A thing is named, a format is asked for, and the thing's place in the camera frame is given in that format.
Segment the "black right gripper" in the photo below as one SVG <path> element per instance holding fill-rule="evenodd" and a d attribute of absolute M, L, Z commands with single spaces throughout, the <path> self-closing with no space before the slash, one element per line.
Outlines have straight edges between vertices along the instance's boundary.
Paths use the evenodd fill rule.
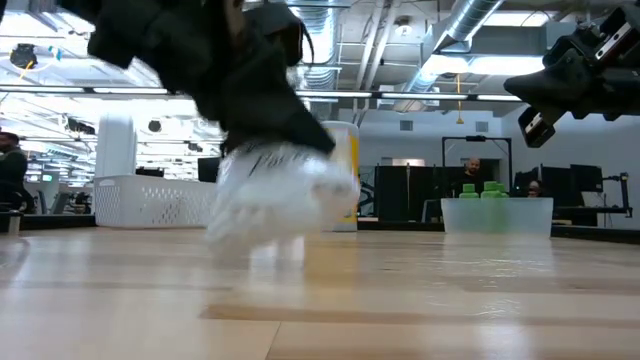
<path fill-rule="evenodd" d="M 640 5 L 621 5 L 599 23 L 580 24 L 544 55 L 541 71 L 508 78 L 504 89 L 535 107 L 576 118 L 640 115 Z M 528 107 L 518 118 L 525 144 L 540 148 L 563 113 Z"/>

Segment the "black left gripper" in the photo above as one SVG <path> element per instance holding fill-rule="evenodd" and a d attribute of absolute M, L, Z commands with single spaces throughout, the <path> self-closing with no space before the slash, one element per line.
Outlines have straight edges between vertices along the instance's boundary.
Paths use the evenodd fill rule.
<path fill-rule="evenodd" d="M 171 55 L 164 87 L 190 95 L 224 133 L 222 153 L 249 141 L 289 142 L 330 154 L 335 141 L 289 85 L 303 57 L 303 22 L 285 4 L 164 0 L 190 33 Z"/>

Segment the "cotton ball bag Vanity Pack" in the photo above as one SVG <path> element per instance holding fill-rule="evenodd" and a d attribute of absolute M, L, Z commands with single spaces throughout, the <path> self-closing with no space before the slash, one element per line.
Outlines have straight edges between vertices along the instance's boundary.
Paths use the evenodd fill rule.
<path fill-rule="evenodd" d="M 309 147 L 249 142 L 221 159 L 207 237 L 219 249 L 323 230 L 350 208 L 348 168 Z"/>

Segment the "tall green shampoo bottle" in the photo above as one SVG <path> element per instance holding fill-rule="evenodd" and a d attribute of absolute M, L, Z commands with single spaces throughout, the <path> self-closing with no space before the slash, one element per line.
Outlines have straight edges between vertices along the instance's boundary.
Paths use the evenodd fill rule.
<path fill-rule="evenodd" d="M 508 198 L 505 187 L 496 181 L 484 183 L 481 199 L 487 210 L 487 225 L 492 233 L 503 233 L 506 229 L 506 203 Z"/>

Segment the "black background monitor row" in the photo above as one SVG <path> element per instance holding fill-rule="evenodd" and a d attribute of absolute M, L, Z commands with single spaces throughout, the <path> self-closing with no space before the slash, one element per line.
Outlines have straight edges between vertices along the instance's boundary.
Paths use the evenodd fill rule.
<path fill-rule="evenodd" d="M 584 207 L 584 193 L 604 191 L 602 169 L 593 165 L 539 165 L 526 172 L 517 172 L 511 194 L 527 197 L 532 182 L 538 184 L 538 197 L 551 198 L 555 208 Z"/>

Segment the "yellow wipes canister white lid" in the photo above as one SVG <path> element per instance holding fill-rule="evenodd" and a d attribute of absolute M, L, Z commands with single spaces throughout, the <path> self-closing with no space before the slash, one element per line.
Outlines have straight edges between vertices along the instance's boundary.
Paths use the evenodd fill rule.
<path fill-rule="evenodd" d="M 349 198 L 349 210 L 337 222 L 326 228 L 326 231 L 356 232 L 357 207 L 360 197 L 359 128 L 352 123 L 342 121 L 324 121 L 323 126 L 332 135 L 336 143 L 331 159 L 348 168 L 357 183 L 355 195 Z"/>

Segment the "clear plastic container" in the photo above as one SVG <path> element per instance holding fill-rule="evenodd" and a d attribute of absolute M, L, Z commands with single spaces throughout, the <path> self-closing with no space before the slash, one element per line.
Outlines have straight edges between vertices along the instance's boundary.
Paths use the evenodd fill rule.
<path fill-rule="evenodd" d="M 441 200 L 448 234 L 517 234 L 549 237 L 552 198 L 447 198 Z"/>

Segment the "white perforated plastic basket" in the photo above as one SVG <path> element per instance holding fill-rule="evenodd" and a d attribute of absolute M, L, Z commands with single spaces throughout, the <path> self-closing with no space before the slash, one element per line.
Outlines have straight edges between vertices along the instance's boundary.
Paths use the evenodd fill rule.
<path fill-rule="evenodd" d="M 128 229 L 203 228 L 215 185 L 142 175 L 94 179 L 96 224 Z"/>

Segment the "white pillar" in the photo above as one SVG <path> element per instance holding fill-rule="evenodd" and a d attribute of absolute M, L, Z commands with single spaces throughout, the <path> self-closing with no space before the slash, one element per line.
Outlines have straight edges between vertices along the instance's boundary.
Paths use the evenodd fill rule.
<path fill-rule="evenodd" d="M 99 120 L 95 176 L 133 175 L 136 168 L 135 121 L 125 112 L 105 112 Z"/>

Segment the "overhead light bar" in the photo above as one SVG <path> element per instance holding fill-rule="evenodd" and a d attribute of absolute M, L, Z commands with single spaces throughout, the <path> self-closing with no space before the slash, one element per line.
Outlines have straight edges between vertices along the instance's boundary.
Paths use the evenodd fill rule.
<path fill-rule="evenodd" d="M 89 95 L 134 95 L 134 96 L 182 96 L 181 92 L 170 93 L 162 88 L 144 87 L 74 87 L 74 86 L 36 86 L 2 85 L 3 93 L 47 93 L 47 94 L 89 94 Z M 338 91 L 338 90 L 297 90 L 303 98 L 329 99 L 383 99 L 383 100 L 421 100 L 421 101 L 472 101 L 520 103 L 521 99 L 513 95 L 475 94 L 475 93 L 407 93 L 383 91 Z"/>

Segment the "black ceiling device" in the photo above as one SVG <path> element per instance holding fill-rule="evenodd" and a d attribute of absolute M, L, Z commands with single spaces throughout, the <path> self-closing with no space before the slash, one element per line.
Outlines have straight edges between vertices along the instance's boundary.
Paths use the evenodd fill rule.
<path fill-rule="evenodd" d="M 12 65 L 18 68 L 33 69 L 38 64 L 35 45 L 28 43 L 17 44 L 10 52 L 9 60 Z"/>

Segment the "black background frame stand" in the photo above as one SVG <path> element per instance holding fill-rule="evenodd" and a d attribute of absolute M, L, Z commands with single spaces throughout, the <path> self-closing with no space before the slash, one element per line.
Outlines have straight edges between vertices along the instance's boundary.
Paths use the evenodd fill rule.
<path fill-rule="evenodd" d="M 511 137 L 486 137 L 483 135 L 468 135 L 468 136 L 444 136 L 441 138 L 441 167 L 446 167 L 446 156 L 447 156 L 447 149 L 446 149 L 446 142 L 448 140 L 461 140 L 461 141 L 465 141 L 465 142 L 487 142 L 490 141 L 492 142 L 494 145 L 497 145 L 497 141 L 503 141 L 507 144 L 507 157 L 508 157 L 508 174 L 509 174 L 509 181 L 513 180 L 513 154 L 512 154 L 512 149 L 513 149 L 513 140 Z"/>

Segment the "silver ribbed ventilation duct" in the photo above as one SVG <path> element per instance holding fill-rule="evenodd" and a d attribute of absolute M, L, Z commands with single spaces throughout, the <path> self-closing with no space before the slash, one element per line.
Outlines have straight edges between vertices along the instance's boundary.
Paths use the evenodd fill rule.
<path fill-rule="evenodd" d="M 296 86 L 305 90 L 336 87 L 339 10 L 330 6 L 333 0 L 301 0 L 292 12 L 303 22 L 303 57 L 297 65 Z"/>

